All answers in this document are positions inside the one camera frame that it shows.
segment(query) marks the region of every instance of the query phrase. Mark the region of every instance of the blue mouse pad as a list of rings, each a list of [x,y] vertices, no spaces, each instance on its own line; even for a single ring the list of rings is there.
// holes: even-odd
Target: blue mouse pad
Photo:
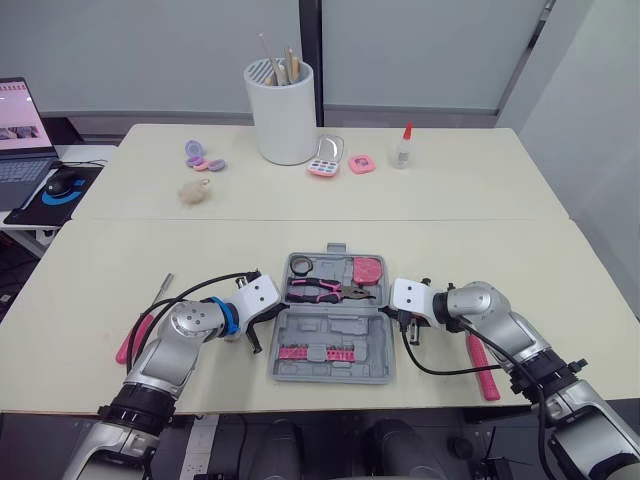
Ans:
[[[51,196],[44,188],[33,197],[24,210],[14,209],[4,220],[8,224],[62,226],[71,218],[76,205],[100,174],[98,167],[64,167],[65,172],[73,172],[77,177],[69,192],[60,196]],[[55,178],[56,172],[49,180]]]

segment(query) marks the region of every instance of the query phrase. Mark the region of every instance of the white wall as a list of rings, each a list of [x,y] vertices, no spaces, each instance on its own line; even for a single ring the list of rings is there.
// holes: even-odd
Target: white wall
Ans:
[[[327,105],[495,111],[546,0],[324,0]]]
[[[571,8],[571,3],[563,0],[556,8]],[[516,130],[638,315],[639,2],[595,0],[584,14],[574,6],[573,20],[582,19],[564,56],[551,71],[543,67],[553,62],[540,58],[528,65],[498,124]],[[556,13],[560,18],[566,8],[554,9],[551,20]],[[553,42],[546,41],[563,27],[550,22],[534,55],[557,56],[550,50]],[[537,97],[536,88],[541,90]]]
[[[257,34],[300,52],[297,0],[1,3],[0,77],[26,77],[45,113],[248,113]]]

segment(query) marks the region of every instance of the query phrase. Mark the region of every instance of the pink screwdriver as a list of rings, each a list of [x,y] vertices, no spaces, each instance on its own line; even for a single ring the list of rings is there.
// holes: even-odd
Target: pink screwdriver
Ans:
[[[162,285],[160,285],[160,290],[158,290],[158,294],[156,295],[156,298],[153,299],[153,302],[151,302],[151,305],[153,305],[158,300],[160,300],[162,295],[164,295],[164,293],[167,291],[167,288],[169,288],[169,285],[171,284],[172,280],[173,280],[173,273],[168,273],[164,279],[164,282],[162,282]],[[144,337],[145,332],[151,325],[151,322],[153,322],[153,318],[154,317],[151,314],[144,317],[144,320],[142,321],[142,323],[140,324],[140,327],[138,328],[138,331],[136,332],[136,338],[134,338],[133,340],[133,357],[134,358],[136,356],[136,353],[138,352],[138,348],[140,348],[140,342],[142,341],[142,337]],[[130,336],[131,336],[131,332],[129,332],[129,334],[127,335],[127,338],[124,339],[124,341],[122,342],[122,345],[120,345],[120,348],[116,353],[116,362],[118,362],[121,365],[124,365],[125,363],[127,363],[127,346],[129,345]]]
[[[469,350],[469,356],[474,367],[486,367],[489,365],[487,361],[487,354],[484,351],[482,342],[473,335],[467,333],[467,349]],[[493,380],[491,370],[485,370],[483,372],[476,372],[480,388],[485,400],[496,401],[500,400],[500,391],[496,382]]]

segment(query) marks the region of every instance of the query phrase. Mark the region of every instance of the red bottle cap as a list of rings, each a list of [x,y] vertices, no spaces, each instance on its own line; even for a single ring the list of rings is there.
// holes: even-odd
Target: red bottle cap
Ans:
[[[411,129],[413,128],[413,122],[407,123],[407,126],[404,129],[404,135],[402,138],[405,140],[411,140]]]

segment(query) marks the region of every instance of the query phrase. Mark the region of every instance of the pliers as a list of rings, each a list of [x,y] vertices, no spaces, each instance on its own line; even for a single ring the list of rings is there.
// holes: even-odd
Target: pliers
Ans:
[[[319,287],[326,288],[329,293],[320,295],[299,295],[287,292],[285,299],[292,303],[340,303],[343,298],[360,300],[363,298],[376,298],[371,292],[363,288],[343,286],[337,280],[324,280],[321,278],[290,278],[289,285],[293,287]]]

